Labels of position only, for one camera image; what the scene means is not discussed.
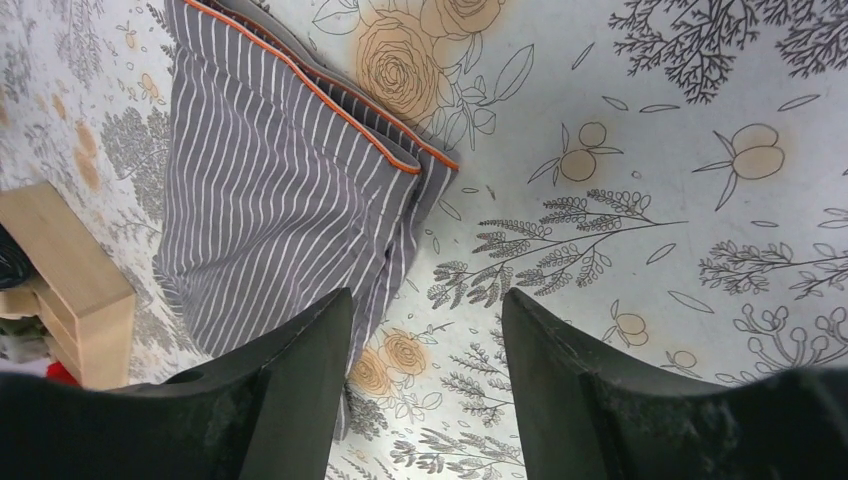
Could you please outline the grey striped underwear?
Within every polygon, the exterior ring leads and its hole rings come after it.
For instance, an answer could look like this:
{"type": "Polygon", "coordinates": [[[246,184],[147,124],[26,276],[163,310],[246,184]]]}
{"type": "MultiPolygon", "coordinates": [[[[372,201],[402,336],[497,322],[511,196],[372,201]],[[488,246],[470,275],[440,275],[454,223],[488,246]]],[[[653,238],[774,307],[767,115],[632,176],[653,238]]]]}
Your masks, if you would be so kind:
{"type": "Polygon", "coordinates": [[[246,2],[168,1],[164,18],[167,304],[220,356],[347,288],[354,366],[457,165],[246,2]]]}

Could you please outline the wooden divided organizer box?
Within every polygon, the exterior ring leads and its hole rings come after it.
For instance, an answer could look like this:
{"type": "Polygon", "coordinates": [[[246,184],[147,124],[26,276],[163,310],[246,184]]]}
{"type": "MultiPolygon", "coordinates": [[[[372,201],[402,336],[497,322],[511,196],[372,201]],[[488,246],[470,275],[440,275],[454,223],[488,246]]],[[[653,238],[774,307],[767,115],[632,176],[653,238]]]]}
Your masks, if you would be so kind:
{"type": "Polygon", "coordinates": [[[136,296],[122,272],[48,183],[2,192],[1,224],[37,272],[52,356],[85,388],[126,386],[136,296]]]}

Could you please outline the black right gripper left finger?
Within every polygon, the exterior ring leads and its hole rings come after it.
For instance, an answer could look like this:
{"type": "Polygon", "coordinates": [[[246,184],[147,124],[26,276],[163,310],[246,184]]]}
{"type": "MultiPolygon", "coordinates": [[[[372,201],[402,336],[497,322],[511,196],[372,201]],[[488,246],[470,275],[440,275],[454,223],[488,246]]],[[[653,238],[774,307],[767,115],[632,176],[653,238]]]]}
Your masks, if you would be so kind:
{"type": "Polygon", "coordinates": [[[348,289],[161,384],[1,377],[5,479],[321,479],[352,326],[348,289]]]}

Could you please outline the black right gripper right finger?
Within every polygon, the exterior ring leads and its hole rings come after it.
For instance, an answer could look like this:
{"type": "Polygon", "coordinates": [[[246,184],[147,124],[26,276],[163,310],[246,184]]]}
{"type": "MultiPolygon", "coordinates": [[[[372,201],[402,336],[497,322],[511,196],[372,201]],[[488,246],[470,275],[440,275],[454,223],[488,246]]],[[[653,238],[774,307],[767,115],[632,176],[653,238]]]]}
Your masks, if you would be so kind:
{"type": "Polygon", "coordinates": [[[531,479],[843,479],[847,372],[738,387],[634,358],[511,289],[502,330],[531,479]]]}

